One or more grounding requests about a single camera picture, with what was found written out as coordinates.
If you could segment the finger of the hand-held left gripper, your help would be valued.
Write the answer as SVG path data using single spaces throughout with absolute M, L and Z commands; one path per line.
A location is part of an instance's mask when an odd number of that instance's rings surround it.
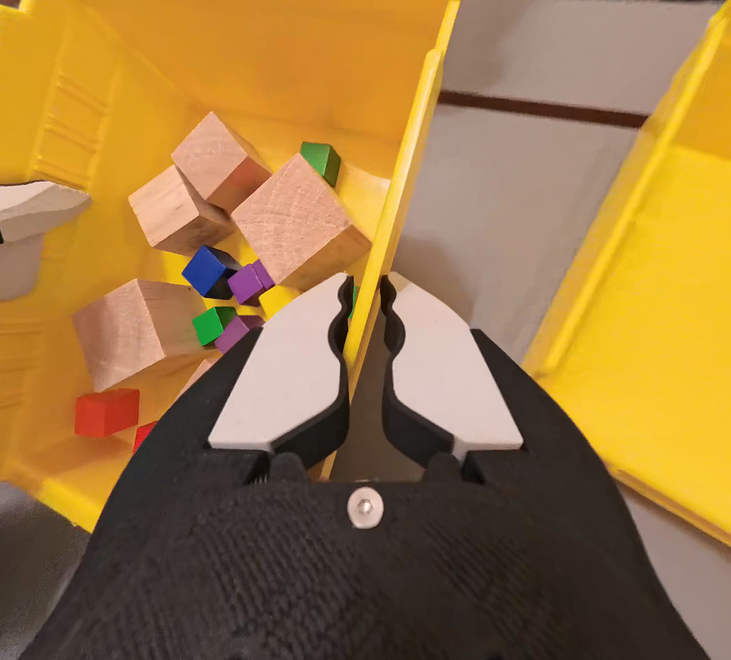
M 48 180 L 1 186 L 1 300 L 36 286 L 45 234 L 91 205 L 91 196 Z

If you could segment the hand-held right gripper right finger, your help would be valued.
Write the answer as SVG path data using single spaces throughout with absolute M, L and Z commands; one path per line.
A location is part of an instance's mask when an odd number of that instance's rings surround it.
M 427 468 L 437 454 L 463 464 L 472 452 L 524 445 L 470 326 L 397 272 L 380 281 L 389 359 L 381 422 L 401 454 Z

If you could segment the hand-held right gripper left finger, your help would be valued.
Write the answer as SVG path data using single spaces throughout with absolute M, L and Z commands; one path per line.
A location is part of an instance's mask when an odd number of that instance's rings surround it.
M 208 436 L 211 448 L 292 453 L 310 469 L 343 444 L 353 290 L 339 272 L 268 321 Z

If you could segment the large wooden cube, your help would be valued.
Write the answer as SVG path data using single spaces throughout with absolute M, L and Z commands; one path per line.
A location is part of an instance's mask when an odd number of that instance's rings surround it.
M 186 383 L 180 389 L 176 400 L 182 396 L 194 383 L 196 383 L 206 372 L 208 372 L 219 360 L 220 356 L 209 356 L 198 364 L 196 370 L 190 375 Z
M 176 165 L 130 194 L 129 203 L 149 244 L 163 252 L 193 256 L 233 233 L 229 215 L 202 198 Z
M 297 153 L 231 213 L 274 284 L 306 291 L 367 256 L 371 241 Z
M 206 202 L 228 214 L 273 174 L 254 147 L 214 112 L 198 122 L 171 159 Z
M 142 372 L 208 355 L 193 321 L 203 299 L 188 285 L 136 278 L 72 315 L 93 388 L 101 392 Z

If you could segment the pile of small coloured cubes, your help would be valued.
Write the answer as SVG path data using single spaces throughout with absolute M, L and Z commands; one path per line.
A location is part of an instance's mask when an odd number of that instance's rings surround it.
M 302 144 L 299 153 L 336 190 L 341 163 L 334 149 L 307 143 Z M 348 204 L 343 204 L 352 216 Z M 352 218 L 359 226 L 357 219 Z M 251 345 L 252 351 L 268 321 L 308 291 L 276 285 L 259 259 L 241 265 L 229 253 L 210 245 L 203 245 L 190 258 L 182 275 L 187 286 L 195 289 L 204 302 L 204 313 L 193 321 L 200 344 L 212 346 L 223 355 L 239 345 Z M 233 386 L 242 369 L 234 372 Z M 133 390 L 113 388 L 78 399 L 78 434 L 106 436 L 136 423 L 139 395 Z M 222 405 L 215 407 L 214 425 L 231 391 L 224 396 Z

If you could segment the yellow plastic box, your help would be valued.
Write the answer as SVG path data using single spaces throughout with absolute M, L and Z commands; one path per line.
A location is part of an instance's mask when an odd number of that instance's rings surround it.
M 44 238 L 32 292 L 2 303 L 2 481 L 93 531 L 134 429 L 75 436 L 91 391 L 73 313 L 135 278 L 182 283 L 128 196 L 206 112 L 273 170 L 300 143 L 343 159 L 338 193 L 370 237 L 345 360 L 351 391 L 421 166 L 461 0 L 22 0 L 2 6 L 2 183 L 86 191 Z
M 730 1 L 640 129 L 524 359 L 619 482 L 730 544 Z

